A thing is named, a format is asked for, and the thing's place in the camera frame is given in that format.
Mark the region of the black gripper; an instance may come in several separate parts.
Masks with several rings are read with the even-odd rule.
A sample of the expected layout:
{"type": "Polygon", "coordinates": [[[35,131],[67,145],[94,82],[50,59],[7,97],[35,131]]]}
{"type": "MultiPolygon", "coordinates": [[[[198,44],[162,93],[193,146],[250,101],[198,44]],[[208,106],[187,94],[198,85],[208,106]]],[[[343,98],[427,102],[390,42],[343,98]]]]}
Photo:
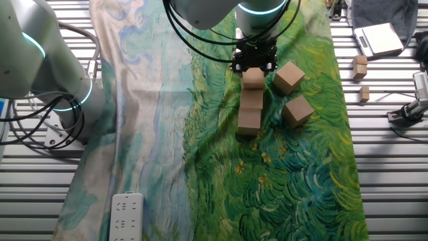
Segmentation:
{"type": "Polygon", "coordinates": [[[263,67],[264,75],[275,72],[278,68],[277,39],[259,40],[254,43],[240,41],[233,53],[230,69],[236,74],[242,74],[247,67],[263,67]]]}

